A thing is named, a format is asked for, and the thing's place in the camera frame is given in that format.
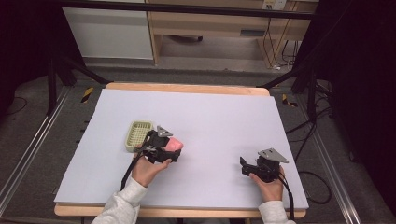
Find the hand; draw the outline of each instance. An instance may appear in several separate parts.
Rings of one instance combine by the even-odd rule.
[[[161,164],[153,164],[146,157],[141,157],[136,166],[132,170],[132,178],[143,187],[148,187],[149,183],[154,179],[155,175],[164,170],[171,163],[171,159]]]
[[[279,172],[285,176],[282,167],[279,167]],[[269,201],[282,201],[283,184],[279,179],[271,183],[265,183],[253,173],[250,173],[249,176],[252,180],[254,180],[254,182],[256,182],[257,186],[262,192],[262,199],[265,203]]]

